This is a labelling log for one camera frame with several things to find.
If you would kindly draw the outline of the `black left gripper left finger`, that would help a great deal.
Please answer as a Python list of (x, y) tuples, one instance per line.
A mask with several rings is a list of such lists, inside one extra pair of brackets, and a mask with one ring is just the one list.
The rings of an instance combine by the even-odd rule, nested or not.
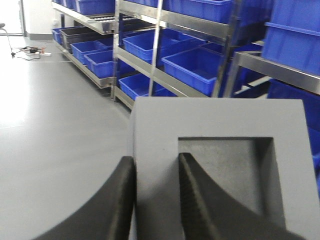
[(101, 188), (39, 240), (127, 240), (136, 201), (136, 165), (123, 156)]

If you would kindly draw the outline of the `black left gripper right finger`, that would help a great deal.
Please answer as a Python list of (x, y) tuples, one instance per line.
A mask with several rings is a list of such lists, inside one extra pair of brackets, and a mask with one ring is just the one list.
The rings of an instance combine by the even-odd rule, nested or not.
[(178, 155), (180, 215), (187, 240), (301, 240), (245, 207), (191, 153)]

